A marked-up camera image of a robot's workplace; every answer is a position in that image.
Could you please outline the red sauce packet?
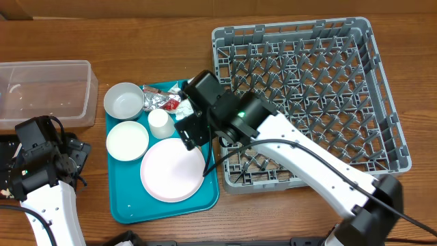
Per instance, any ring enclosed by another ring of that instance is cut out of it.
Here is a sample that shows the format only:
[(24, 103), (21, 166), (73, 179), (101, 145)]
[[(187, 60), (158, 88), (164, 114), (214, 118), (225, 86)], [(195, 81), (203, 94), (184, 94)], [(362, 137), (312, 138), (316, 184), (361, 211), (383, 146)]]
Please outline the red sauce packet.
[(175, 111), (180, 104), (180, 101), (175, 99), (169, 99), (163, 106), (162, 109), (165, 111)]

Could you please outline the white bowl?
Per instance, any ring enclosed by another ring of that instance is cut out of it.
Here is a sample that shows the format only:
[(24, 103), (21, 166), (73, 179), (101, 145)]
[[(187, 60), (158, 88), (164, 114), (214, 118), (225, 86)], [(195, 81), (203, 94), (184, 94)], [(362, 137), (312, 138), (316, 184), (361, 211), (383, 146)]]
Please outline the white bowl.
[(118, 161), (140, 159), (147, 151), (150, 136), (146, 128), (134, 121), (115, 125), (108, 133), (106, 147), (108, 153)]

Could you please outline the foil wrapper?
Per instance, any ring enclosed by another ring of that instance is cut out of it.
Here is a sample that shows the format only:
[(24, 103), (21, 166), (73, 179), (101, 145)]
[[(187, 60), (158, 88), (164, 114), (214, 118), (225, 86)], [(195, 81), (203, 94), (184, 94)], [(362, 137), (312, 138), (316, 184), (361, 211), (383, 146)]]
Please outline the foil wrapper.
[(169, 100), (175, 99), (181, 102), (181, 98), (178, 94), (171, 92), (164, 92), (158, 88), (150, 87), (148, 85), (143, 86), (144, 95), (144, 111), (152, 111), (154, 109), (162, 109), (162, 106)]

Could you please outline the grey bowl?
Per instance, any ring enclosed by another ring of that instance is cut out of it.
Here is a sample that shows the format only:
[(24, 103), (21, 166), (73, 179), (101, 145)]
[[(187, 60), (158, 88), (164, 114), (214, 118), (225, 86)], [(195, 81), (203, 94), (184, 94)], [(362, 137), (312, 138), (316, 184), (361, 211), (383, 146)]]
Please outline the grey bowl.
[(118, 83), (104, 96), (104, 110), (118, 120), (134, 120), (143, 113), (143, 90), (134, 83)]

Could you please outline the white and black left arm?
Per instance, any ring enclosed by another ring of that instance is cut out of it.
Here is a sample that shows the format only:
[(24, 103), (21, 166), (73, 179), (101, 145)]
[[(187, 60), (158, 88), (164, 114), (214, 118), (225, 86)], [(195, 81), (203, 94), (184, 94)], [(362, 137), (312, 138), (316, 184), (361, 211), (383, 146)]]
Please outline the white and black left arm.
[(67, 134), (54, 116), (38, 116), (15, 127), (21, 146), (9, 172), (8, 189), (20, 202), (38, 245), (84, 245), (76, 209), (76, 187), (91, 152)]

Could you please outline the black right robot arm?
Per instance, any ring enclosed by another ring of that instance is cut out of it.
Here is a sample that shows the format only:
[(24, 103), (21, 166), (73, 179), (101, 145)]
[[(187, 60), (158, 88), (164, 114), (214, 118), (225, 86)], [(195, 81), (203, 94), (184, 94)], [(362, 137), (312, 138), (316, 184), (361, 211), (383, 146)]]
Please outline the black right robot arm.
[(322, 245), (383, 245), (404, 211), (402, 186), (391, 175), (376, 178), (323, 149), (255, 92), (226, 90), (209, 70), (182, 86), (193, 114), (175, 124), (191, 150), (214, 137), (240, 144), (283, 166), (323, 197), (343, 221)]

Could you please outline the black waste tray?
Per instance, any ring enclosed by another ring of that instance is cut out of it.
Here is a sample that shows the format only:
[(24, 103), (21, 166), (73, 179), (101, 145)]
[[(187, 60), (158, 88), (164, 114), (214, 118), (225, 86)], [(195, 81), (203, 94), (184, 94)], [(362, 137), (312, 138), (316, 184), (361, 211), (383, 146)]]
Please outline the black waste tray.
[[(68, 141), (68, 156), (76, 163), (78, 173), (82, 172), (87, 156), (91, 152), (91, 146), (88, 143), (80, 141), (74, 133), (66, 133)], [(8, 189), (8, 170), (20, 166), (23, 162), (20, 160), (17, 164), (13, 160), (18, 150), (19, 140), (16, 135), (1, 136), (1, 194), (2, 200), (12, 199), (7, 192)]]

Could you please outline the grey plastic dishwasher rack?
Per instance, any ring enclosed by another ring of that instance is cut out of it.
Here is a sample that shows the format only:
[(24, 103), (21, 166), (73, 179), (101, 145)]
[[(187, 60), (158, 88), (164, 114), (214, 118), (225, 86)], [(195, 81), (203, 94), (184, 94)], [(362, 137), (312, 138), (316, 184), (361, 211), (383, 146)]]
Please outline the grey plastic dishwasher rack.
[(363, 17), (218, 27), (214, 71), (255, 92), (306, 137), (373, 176), (412, 167), (371, 23)]

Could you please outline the crumpled white napkin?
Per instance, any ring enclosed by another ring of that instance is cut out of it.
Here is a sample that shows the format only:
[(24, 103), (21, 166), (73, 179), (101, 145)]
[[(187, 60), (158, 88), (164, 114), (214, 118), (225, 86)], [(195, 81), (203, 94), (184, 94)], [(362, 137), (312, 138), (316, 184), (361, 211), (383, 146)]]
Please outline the crumpled white napkin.
[[(175, 84), (169, 92), (176, 93), (180, 92), (181, 89), (179, 88), (178, 84)], [(180, 104), (178, 105), (177, 109), (174, 112), (175, 119), (177, 121), (184, 119), (185, 117), (188, 117), (192, 114), (194, 114), (194, 110), (192, 108), (192, 105), (188, 99), (183, 99)]]

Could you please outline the clear plastic bin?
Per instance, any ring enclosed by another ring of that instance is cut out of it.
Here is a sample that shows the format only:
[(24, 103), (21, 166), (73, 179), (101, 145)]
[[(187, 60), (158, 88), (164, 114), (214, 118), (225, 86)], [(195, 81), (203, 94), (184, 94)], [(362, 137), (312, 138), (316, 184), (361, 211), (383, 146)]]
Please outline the clear plastic bin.
[(93, 126), (98, 79), (87, 60), (1, 63), (1, 129), (51, 115), (66, 128)]

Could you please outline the translucent plastic cup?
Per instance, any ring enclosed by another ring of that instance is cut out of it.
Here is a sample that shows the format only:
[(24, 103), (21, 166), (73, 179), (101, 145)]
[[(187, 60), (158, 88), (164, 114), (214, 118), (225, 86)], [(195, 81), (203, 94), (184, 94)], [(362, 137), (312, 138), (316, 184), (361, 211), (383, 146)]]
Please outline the translucent plastic cup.
[(168, 138), (175, 132), (173, 119), (163, 109), (152, 110), (147, 120), (152, 135), (157, 139)]

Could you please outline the teal plastic tray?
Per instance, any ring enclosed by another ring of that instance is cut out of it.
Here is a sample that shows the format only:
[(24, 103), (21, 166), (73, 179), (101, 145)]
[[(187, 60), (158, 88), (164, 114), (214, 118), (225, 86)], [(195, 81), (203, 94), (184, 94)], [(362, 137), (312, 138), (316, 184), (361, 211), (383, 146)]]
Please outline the teal plastic tray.
[[(134, 120), (118, 120), (106, 113), (107, 135), (117, 124), (134, 121), (142, 124), (149, 133), (150, 140), (147, 151), (159, 141), (155, 138), (148, 124), (149, 111)], [(168, 138), (179, 138), (177, 133)], [(208, 156), (209, 143), (196, 147), (201, 150), (206, 164), (212, 165), (214, 158)], [(140, 167), (143, 160), (118, 161), (108, 153), (109, 197), (113, 218), (120, 223), (139, 223), (166, 217), (195, 213), (212, 208), (219, 199), (219, 184), (215, 172), (204, 176), (200, 189), (190, 198), (176, 203), (166, 203), (153, 198), (143, 187), (140, 178)]]

